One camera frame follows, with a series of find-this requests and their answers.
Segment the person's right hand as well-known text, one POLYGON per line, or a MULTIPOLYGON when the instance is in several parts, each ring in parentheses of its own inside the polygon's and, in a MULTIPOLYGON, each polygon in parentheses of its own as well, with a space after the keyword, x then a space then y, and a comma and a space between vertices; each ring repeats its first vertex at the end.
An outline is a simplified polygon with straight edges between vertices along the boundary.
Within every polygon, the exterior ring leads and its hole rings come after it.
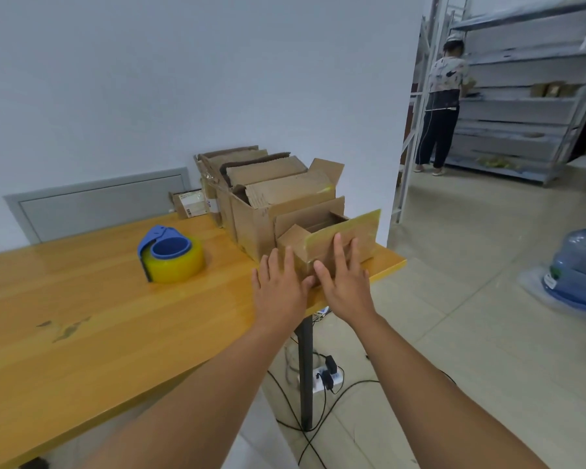
POLYGON ((372 295, 367 292, 363 268, 362 277, 349 274, 351 252, 347 258, 340 233, 334 236, 333 245, 335 272, 331 276, 334 280, 334 290, 324 291, 324 295, 336 316, 358 332, 369 318, 375 318, 377 315, 372 295))

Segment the person's right forearm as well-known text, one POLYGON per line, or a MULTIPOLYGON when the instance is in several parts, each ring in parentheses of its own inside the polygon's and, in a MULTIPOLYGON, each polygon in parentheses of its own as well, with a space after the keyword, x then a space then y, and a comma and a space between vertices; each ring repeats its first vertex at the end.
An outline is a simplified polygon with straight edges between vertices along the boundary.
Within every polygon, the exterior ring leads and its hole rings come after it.
POLYGON ((549 469, 375 312, 356 333, 421 469, 549 469))

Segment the person's left forearm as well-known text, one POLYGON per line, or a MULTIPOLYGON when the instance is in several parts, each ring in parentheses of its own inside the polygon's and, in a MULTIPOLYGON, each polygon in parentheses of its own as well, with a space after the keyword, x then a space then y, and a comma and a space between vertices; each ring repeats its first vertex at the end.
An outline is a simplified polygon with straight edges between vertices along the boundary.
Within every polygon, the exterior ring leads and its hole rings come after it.
POLYGON ((257 320, 113 435, 82 469, 220 469, 295 327, 284 320, 257 320))

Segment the small open cardboard box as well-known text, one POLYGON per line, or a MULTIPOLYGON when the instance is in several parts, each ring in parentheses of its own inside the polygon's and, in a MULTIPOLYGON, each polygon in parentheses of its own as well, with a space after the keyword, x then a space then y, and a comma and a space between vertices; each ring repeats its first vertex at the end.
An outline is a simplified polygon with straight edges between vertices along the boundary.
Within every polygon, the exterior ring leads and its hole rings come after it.
POLYGON ((381 217, 376 209, 354 218, 344 216, 345 197, 281 214, 275 218, 274 231, 282 256, 290 247, 294 268, 300 281, 316 276, 314 262, 321 261, 335 276, 334 236, 341 234, 345 257, 351 257, 351 241, 358 240, 359 257, 366 261, 374 256, 375 239, 381 217))

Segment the large open cardboard box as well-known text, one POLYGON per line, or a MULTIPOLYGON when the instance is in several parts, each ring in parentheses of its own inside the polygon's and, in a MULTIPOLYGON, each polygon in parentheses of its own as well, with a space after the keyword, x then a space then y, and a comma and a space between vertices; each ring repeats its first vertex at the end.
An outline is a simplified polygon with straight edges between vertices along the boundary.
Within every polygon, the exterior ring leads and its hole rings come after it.
POLYGON ((306 197, 293 199, 270 207, 253 209, 234 200, 234 213, 237 244, 255 261, 271 253, 276 247, 275 218, 281 214, 304 209, 336 198, 336 188, 306 197))

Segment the bundle of flat cardboard cartons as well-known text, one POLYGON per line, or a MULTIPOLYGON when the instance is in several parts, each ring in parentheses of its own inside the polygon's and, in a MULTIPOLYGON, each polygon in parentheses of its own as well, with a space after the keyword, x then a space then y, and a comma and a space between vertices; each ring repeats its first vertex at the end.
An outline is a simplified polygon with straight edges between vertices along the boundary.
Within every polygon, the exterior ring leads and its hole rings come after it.
POLYGON ((332 191, 344 170, 344 164, 320 158, 307 167, 289 152, 269 154, 257 146, 209 152, 197 159, 221 206, 237 200, 253 209, 332 191))

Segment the yellow packing tape roll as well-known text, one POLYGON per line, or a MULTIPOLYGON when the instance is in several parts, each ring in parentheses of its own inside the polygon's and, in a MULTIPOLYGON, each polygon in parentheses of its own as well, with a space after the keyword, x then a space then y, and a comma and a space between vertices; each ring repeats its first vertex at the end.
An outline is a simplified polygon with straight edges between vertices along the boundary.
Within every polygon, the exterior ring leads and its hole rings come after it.
POLYGON ((150 283, 171 284, 188 280, 205 267, 203 244, 185 236, 159 238, 144 246, 140 253, 150 283))

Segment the worn cardboard box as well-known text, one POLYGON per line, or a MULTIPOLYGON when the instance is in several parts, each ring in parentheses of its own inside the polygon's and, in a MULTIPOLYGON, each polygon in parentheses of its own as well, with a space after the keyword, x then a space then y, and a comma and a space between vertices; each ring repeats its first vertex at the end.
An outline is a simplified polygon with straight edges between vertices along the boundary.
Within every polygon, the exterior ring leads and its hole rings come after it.
POLYGON ((230 196, 236 187, 306 172, 306 167, 289 152, 268 154, 258 146, 243 146, 196 154, 207 206, 219 228, 225 228, 237 243, 230 196))

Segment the white power strip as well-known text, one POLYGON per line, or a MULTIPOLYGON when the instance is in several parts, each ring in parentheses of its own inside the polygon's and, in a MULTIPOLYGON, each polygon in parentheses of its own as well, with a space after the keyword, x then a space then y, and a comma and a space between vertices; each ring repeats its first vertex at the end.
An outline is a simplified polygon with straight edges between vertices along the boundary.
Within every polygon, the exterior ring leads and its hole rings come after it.
POLYGON ((323 388, 322 382, 319 378, 319 374, 323 370, 326 370, 325 365, 313 369, 313 393, 338 393, 338 391, 340 391, 340 388, 343 386, 344 382, 344 373, 342 369, 338 367, 338 372, 335 375, 332 375, 332 377, 334 378, 334 388, 332 391, 325 391, 323 388))

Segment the small labelled cardboard box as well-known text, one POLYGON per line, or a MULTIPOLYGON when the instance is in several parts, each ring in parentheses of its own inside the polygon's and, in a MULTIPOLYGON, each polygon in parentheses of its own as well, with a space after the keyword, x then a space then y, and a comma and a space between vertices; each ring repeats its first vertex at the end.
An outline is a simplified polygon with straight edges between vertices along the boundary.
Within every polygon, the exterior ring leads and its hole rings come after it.
POLYGON ((203 216, 209 211, 202 189, 176 193, 170 192, 169 198, 179 220, 203 216))

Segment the blue tape dispenser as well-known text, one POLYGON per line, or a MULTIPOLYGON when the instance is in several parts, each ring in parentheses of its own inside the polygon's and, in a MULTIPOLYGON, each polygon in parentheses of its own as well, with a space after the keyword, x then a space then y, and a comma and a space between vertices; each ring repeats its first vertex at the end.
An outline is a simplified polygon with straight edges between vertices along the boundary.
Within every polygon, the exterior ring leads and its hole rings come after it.
POLYGON ((156 225, 141 240, 137 256, 149 283, 177 283, 190 275, 185 256, 192 241, 178 230, 156 225))

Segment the blue water jug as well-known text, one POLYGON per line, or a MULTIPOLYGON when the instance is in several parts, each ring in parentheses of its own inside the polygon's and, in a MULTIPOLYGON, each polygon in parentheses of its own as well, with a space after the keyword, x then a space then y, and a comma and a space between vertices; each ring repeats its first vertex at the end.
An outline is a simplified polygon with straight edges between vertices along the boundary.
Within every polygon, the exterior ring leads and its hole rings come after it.
POLYGON ((553 298, 586 312, 586 228, 564 237, 541 284, 553 298))

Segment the grey metal shelving unit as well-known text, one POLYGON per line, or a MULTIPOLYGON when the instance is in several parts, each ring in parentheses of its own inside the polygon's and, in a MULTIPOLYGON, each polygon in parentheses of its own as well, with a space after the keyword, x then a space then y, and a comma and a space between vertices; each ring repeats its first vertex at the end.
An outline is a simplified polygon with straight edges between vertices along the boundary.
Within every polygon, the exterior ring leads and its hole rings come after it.
POLYGON ((541 184, 558 178, 586 126, 586 0, 548 0, 452 20, 476 85, 446 165, 541 184), (583 86, 570 98, 531 98, 533 84, 583 86))

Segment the grey metal shelf frame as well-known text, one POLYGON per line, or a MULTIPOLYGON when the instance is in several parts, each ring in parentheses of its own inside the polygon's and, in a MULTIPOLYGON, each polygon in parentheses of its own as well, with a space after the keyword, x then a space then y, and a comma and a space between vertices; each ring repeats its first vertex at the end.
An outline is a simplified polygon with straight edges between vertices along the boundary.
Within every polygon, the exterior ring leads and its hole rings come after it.
POLYGON ((432 0, 429 14, 422 17, 420 24, 406 136, 402 145, 391 225, 401 223, 404 219, 409 189, 414 176, 415 157, 422 136, 424 110, 429 96, 428 75, 438 57, 446 28, 453 18, 453 14, 447 13, 448 6, 449 0, 432 0))

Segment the grey wall access panel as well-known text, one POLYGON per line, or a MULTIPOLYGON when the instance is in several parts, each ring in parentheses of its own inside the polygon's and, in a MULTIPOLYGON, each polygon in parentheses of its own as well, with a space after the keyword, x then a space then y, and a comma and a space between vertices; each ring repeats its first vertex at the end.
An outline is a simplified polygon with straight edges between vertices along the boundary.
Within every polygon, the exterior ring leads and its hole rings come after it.
POLYGON ((191 188, 187 167, 4 196, 30 244, 147 220, 174 211, 171 195, 191 188))

